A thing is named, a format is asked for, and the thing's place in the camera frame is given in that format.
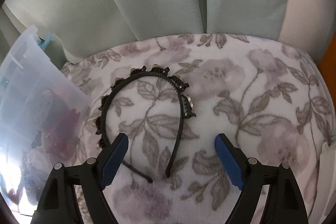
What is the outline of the black toothed headband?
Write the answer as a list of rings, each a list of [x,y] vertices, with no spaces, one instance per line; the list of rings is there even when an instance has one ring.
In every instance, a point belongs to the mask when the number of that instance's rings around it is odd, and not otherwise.
[[[147,70],[146,66],[141,68],[133,68],[130,71],[129,77],[116,78],[114,84],[110,87],[111,92],[101,99],[101,106],[99,107],[101,115],[95,119],[96,134],[100,136],[97,145],[100,149],[105,150],[111,145],[111,141],[108,138],[106,129],[107,113],[110,105],[116,105],[114,98],[123,88],[127,87],[133,81],[138,82],[138,94],[141,95],[144,99],[151,101],[151,108],[153,108],[158,101],[167,100],[169,91],[171,91],[174,94],[171,100],[173,102],[179,103],[179,118],[170,117],[166,114],[149,116],[150,111],[147,110],[144,118],[138,119],[129,125],[122,125],[122,128],[128,130],[126,133],[127,136],[133,139],[147,127],[150,128],[149,131],[145,132],[148,138],[152,137],[152,133],[158,136],[163,136],[160,133],[159,125],[156,123],[160,120],[167,120],[173,123],[171,127],[167,128],[169,131],[171,131],[171,139],[175,140],[173,151],[170,154],[164,172],[165,177],[167,178],[171,177],[173,172],[175,159],[183,137],[185,120],[196,116],[196,114],[193,113],[193,103],[190,97],[183,94],[183,92],[189,87],[189,84],[181,80],[176,75],[170,76],[169,71],[170,68],[168,67],[163,68],[157,64],[154,64],[152,69],[149,71]]]

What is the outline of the dark red hair claw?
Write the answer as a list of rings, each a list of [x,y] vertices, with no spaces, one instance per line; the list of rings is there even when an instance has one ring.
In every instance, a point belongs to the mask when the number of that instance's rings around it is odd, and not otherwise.
[[[43,130],[42,143],[47,153],[62,161],[68,161],[73,156],[79,116],[76,109],[67,110]]]

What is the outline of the clear plastic storage bin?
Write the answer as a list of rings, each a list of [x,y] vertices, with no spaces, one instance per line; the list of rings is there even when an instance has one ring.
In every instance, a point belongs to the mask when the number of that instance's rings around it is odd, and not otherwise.
[[[90,99],[37,44],[30,26],[16,40],[1,65],[1,193],[11,205],[35,206],[56,163],[75,162],[80,125]],[[73,156],[62,161],[46,152],[43,130],[67,110],[80,113]]]

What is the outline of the floral fleece blanket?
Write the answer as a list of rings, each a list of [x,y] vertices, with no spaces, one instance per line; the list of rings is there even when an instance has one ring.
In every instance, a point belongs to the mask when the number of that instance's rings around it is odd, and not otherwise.
[[[322,223],[334,206],[333,165],[327,151],[335,140],[335,111],[311,57],[272,40],[227,34],[184,34],[133,42],[96,53],[62,73],[91,99],[75,159],[99,152],[95,119],[101,99],[118,77],[154,64],[169,67],[189,84],[195,117],[185,121],[171,177],[165,177],[175,140],[160,120],[160,133],[146,128],[129,137],[126,161],[152,183],[122,166],[104,195],[119,223],[224,223],[238,196],[214,140],[219,133],[265,165],[288,164],[299,184],[310,223]],[[106,117],[109,139],[127,133],[123,124],[163,114],[179,118],[178,102],[151,101],[133,81],[114,98]]]

